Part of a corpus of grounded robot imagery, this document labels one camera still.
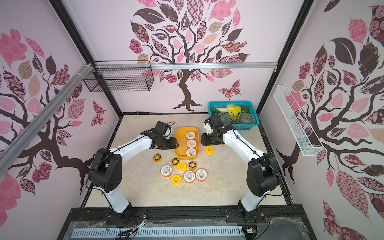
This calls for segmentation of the yellow black tape roll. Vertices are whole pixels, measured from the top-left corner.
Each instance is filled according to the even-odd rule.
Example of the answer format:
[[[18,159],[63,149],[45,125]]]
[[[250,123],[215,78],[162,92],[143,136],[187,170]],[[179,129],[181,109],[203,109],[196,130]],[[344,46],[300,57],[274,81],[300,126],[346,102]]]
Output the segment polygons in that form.
[[[178,166],[178,164],[179,164],[179,159],[178,158],[173,158],[172,160],[171,160],[171,165],[172,165],[172,167],[177,167]]]
[[[162,161],[162,155],[161,154],[155,154],[153,157],[153,160],[155,163],[159,163]]]
[[[197,163],[195,161],[190,161],[189,164],[188,164],[188,168],[191,170],[191,171],[194,171],[197,169]]]

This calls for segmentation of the yellow plastic storage box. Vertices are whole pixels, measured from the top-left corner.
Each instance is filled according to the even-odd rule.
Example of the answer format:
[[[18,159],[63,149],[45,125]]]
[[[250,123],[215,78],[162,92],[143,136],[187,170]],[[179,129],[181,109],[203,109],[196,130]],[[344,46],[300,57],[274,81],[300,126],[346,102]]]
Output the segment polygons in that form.
[[[199,131],[195,127],[181,127],[177,129],[175,137],[179,147],[175,150],[178,160],[195,160],[200,152]]]

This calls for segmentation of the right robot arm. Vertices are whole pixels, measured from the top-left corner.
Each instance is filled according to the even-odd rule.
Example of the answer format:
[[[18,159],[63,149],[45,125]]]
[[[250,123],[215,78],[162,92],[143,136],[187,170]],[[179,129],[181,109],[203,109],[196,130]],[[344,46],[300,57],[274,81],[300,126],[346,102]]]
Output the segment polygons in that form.
[[[247,164],[248,191],[239,201],[237,214],[243,220],[255,214],[262,201],[280,185],[278,164],[273,154],[267,154],[251,145],[233,125],[213,127],[204,124],[203,146],[226,145],[232,148]]]

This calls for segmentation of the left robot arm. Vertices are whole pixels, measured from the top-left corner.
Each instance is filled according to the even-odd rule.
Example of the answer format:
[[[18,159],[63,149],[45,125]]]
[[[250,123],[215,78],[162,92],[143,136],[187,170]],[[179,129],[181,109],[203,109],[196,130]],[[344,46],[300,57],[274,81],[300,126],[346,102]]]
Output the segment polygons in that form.
[[[150,129],[117,148],[101,148],[94,155],[88,179],[103,193],[112,214],[120,222],[126,223],[133,218],[132,205],[121,188],[123,165],[146,150],[164,151],[178,148],[179,144],[176,138],[170,136],[171,133],[171,127],[160,131]]]

